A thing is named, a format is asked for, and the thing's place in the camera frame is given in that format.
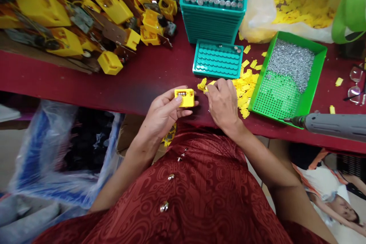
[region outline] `green plastic tray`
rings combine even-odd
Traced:
[[[304,93],[299,92],[292,77],[277,75],[267,70],[277,39],[308,48],[315,54],[310,79]],[[326,53],[326,46],[288,32],[277,32],[268,48],[248,110],[295,127],[281,119],[309,114]]]

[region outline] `dress button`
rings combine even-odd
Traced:
[[[169,203],[168,201],[164,201],[160,206],[160,212],[166,212],[168,210]]]

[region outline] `teal plastic tray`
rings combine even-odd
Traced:
[[[236,79],[240,77],[243,46],[198,40],[192,71],[197,75]]]

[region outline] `red tabletop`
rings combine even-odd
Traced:
[[[0,51],[0,90],[90,108],[144,115],[151,101],[159,94],[179,85],[188,85],[197,90],[197,84],[203,78],[192,73],[196,45],[189,44],[181,16],[177,17],[176,24],[178,34],[172,42],[172,50],[164,46],[146,47],[140,43],[136,58],[116,76],[103,73],[88,75]],[[248,42],[237,39],[235,44],[246,46]],[[329,113],[329,106],[333,105],[339,114],[366,114],[366,106],[360,107],[342,100],[346,97],[348,88],[354,85],[349,73],[355,60],[338,57],[335,44],[326,46],[328,53],[311,111]],[[243,60],[257,59],[258,64],[262,64],[264,57],[261,54],[267,51],[268,44],[251,44],[251,47],[250,52],[244,54]],[[335,87],[338,77],[344,81],[340,87]],[[197,100],[200,106],[185,120],[197,126],[214,127],[203,92],[197,91]],[[254,134],[268,138],[366,153],[366,146],[360,142],[316,135],[254,113],[251,113],[244,123]]]

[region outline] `pile of yellow plastic pieces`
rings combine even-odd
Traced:
[[[273,24],[304,22],[315,29],[332,24],[339,0],[274,0],[277,8]]]

